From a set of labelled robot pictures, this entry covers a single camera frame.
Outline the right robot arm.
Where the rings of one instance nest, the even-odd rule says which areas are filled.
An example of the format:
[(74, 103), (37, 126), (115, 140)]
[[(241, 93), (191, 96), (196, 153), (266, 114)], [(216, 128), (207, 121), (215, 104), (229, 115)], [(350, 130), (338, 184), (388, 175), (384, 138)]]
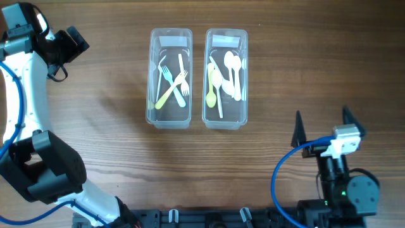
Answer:
[(346, 156), (359, 150), (366, 129), (346, 106), (343, 124), (332, 130), (330, 142), (311, 141), (302, 150), (303, 158), (315, 158), (316, 183), (321, 186), (318, 199), (300, 200), (293, 217), (305, 227), (365, 227), (365, 217), (377, 213), (380, 183), (369, 171), (350, 169)]

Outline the white spoon long handle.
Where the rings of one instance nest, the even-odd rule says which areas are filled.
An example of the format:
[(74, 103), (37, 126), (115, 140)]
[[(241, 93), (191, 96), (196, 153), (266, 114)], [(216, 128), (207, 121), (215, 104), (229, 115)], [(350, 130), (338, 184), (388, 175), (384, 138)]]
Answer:
[(232, 64), (233, 64), (233, 58), (234, 55), (231, 51), (227, 51), (224, 55), (224, 64), (228, 68), (228, 75), (229, 75), (229, 83), (227, 85), (228, 92), (227, 94), (231, 95), (231, 97), (234, 97), (234, 80), (232, 76)]

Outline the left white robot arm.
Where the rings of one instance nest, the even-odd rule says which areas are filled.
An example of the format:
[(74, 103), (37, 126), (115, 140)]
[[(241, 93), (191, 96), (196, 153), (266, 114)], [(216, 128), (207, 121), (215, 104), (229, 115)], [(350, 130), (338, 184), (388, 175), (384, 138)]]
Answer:
[(77, 151), (60, 139), (49, 119), (46, 82), (89, 48), (75, 27), (53, 33), (41, 10), (17, 2), (2, 9), (6, 130), (1, 175), (26, 201), (68, 207), (93, 227), (141, 227), (118, 197), (87, 178)]

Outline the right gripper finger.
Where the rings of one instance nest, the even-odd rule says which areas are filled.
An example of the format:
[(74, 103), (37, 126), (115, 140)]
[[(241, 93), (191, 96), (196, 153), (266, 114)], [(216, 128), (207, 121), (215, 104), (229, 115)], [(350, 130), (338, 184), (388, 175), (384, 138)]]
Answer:
[(358, 128), (361, 137), (366, 136), (366, 129), (357, 120), (357, 118), (352, 114), (352, 112), (350, 111), (350, 109), (349, 109), (349, 107), (347, 105), (342, 107), (342, 119), (343, 119), (343, 123), (345, 125), (346, 124), (354, 124)]
[(296, 111), (295, 127), (294, 133), (292, 135), (291, 146), (296, 148), (307, 142), (306, 133), (304, 130), (304, 124), (302, 121), (301, 113), (299, 110)]

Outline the white spoon thin handle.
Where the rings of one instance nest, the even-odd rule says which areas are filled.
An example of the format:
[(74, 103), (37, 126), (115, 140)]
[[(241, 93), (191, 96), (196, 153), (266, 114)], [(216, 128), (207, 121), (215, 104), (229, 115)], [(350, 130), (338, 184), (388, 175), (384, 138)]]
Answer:
[(221, 75), (222, 77), (222, 89), (225, 91), (226, 94), (230, 95), (231, 97), (234, 96), (234, 85), (231, 83), (231, 81), (226, 80), (224, 76), (222, 75), (219, 66), (216, 64), (216, 61), (212, 56), (209, 57), (210, 61), (212, 64), (215, 66), (215, 70)]

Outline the white plastic spoon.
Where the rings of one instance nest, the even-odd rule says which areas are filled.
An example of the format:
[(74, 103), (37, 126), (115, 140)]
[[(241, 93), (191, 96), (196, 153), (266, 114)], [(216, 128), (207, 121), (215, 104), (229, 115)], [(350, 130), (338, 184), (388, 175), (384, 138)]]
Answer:
[(240, 79), (239, 79), (239, 71), (242, 67), (242, 62), (239, 56), (234, 56), (232, 68), (235, 73), (235, 81), (234, 81), (234, 98), (236, 101), (241, 100), (241, 90), (240, 90)]

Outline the cream white spoon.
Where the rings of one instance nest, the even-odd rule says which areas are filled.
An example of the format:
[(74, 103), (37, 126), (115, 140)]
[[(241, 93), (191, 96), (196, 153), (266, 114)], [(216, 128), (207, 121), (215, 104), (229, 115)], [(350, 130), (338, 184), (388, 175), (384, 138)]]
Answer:
[(218, 72), (218, 70), (213, 70), (211, 74), (212, 84), (216, 89), (216, 98), (217, 98), (217, 105), (218, 105), (218, 113), (220, 118), (223, 118), (223, 110), (221, 105), (221, 96), (220, 96), (220, 87), (222, 85), (222, 76)]

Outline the yellow plastic fork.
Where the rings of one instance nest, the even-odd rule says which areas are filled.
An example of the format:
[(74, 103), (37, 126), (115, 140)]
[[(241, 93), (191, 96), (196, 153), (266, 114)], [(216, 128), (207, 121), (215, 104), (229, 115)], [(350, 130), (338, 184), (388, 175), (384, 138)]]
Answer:
[(184, 71), (178, 74), (178, 76), (173, 81), (173, 84), (170, 86), (169, 89), (159, 98), (159, 100), (155, 103), (154, 107), (159, 110), (165, 104), (166, 100), (169, 98), (170, 94), (173, 90), (180, 85), (186, 78), (188, 71)]

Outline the light blue plastic fork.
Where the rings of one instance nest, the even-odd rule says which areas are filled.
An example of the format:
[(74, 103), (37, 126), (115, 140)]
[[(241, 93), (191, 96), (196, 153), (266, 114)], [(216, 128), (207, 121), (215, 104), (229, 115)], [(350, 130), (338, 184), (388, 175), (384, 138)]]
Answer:
[(164, 66), (163, 67), (163, 76), (169, 82), (170, 87), (159, 99), (159, 101), (158, 101), (159, 105), (163, 106), (166, 103), (166, 101), (168, 100), (170, 94), (174, 93), (179, 107), (181, 107), (181, 108), (185, 107), (184, 98), (182, 97), (182, 95), (180, 95), (180, 92), (178, 91), (177, 86), (180, 85), (185, 80), (185, 77), (187, 76), (187, 74), (180, 73), (175, 79), (173, 79), (173, 75), (171, 74), (171, 71), (168, 69), (167, 66)]

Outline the yellow plastic spoon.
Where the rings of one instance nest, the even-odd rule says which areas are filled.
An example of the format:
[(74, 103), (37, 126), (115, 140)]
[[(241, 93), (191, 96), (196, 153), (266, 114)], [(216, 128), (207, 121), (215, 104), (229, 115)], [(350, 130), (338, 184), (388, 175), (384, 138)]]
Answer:
[(214, 64), (208, 63), (207, 70), (208, 70), (208, 93), (206, 95), (206, 103), (209, 108), (213, 108), (216, 104), (216, 94), (213, 91), (213, 84), (211, 74), (215, 69)]

